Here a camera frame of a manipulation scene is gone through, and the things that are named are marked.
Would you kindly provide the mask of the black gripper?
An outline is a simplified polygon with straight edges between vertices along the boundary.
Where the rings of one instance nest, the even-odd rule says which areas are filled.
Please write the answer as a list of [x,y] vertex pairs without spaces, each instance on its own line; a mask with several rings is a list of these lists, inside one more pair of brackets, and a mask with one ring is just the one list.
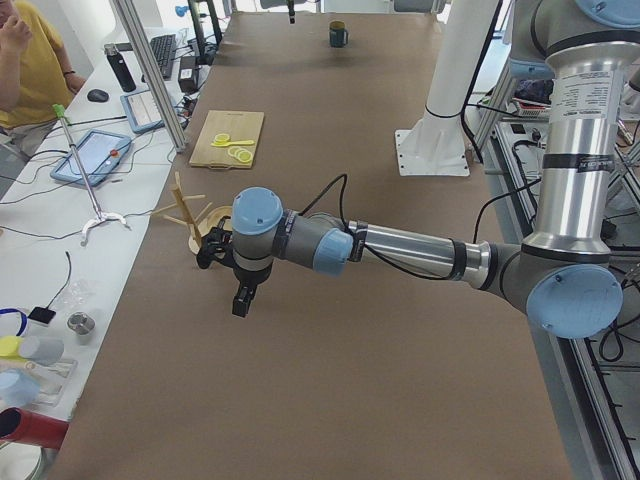
[[271,265],[257,271],[241,267],[234,257],[232,232],[222,227],[213,227],[202,238],[196,262],[200,269],[208,269],[217,262],[233,270],[239,285],[233,298],[232,314],[242,318],[248,315],[258,286],[269,278],[272,269]]

